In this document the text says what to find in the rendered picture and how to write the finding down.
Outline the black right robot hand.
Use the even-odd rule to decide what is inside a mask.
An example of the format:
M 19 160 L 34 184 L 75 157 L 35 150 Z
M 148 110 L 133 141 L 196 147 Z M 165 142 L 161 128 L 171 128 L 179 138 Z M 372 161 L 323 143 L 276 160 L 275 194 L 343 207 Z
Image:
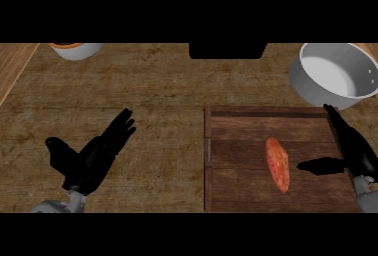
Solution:
M 297 164 L 315 175 L 331 175 L 350 170 L 351 177 L 368 176 L 378 182 L 378 155 L 360 132 L 347 124 L 331 104 L 325 104 L 331 126 L 337 135 L 341 158 L 322 157 Z

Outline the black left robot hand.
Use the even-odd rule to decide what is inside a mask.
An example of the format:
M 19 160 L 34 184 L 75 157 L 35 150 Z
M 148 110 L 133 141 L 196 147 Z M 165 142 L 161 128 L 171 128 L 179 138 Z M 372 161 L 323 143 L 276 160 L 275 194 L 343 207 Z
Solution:
M 89 141 L 80 152 L 61 138 L 46 139 L 50 166 L 65 177 L 62 188 L 66 191 L 75 191 L 84 196 L 96 191 L 136 131 L 133 124 L 131 111 L 124 109 L 103 133 Z

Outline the orange sweet potato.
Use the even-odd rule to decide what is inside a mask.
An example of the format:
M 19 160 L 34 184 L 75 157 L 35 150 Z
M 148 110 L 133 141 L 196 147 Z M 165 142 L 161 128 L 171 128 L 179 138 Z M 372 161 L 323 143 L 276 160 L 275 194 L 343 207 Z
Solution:
M 267 167 L 275 185 L 282 193 L 289 190 L 289 159 L 288 153 L 275 137 L 264 144 Z

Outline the brown wooden tray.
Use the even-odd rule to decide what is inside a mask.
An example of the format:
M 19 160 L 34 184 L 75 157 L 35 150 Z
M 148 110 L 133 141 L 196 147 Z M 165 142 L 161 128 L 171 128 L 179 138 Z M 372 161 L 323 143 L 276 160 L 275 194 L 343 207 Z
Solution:
M 341 156 L 322 108 L 208 106 L 204 114 L 208 212 L 359 211 L 350 175 L 298 168 L 304 161 Z

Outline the grey metal pot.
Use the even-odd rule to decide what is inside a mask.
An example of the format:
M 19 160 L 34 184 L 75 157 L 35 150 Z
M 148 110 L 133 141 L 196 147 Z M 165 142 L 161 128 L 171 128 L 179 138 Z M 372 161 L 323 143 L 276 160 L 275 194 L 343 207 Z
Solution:
M 378 61 L 353 43 L 304 43 L 289 82 L 312 106 L 344 110 L 378 94 Z

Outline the pale wooden board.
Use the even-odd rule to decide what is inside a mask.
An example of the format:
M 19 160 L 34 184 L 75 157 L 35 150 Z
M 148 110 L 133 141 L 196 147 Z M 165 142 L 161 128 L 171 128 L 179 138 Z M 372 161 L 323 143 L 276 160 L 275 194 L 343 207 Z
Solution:
M 38 43 L 0 43 L 0 105 L 32 58 Z

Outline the white cup with orange contents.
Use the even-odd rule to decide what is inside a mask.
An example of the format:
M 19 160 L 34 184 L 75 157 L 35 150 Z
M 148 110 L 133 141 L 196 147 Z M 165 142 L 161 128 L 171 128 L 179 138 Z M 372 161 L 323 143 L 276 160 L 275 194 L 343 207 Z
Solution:
M 50 44 L 58 55 L 71 61 L 84 60 L 93 56 L 99 52 L 102 46 L 102 43 Z

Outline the black block appliance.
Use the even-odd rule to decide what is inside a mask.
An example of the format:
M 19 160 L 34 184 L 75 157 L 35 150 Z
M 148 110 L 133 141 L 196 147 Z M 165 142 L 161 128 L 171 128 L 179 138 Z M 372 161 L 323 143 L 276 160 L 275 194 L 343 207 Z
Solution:
M 260 59 L 263 56 L 266 46 L 266 43 L 190 43 L 189 56 L 192 59 Z

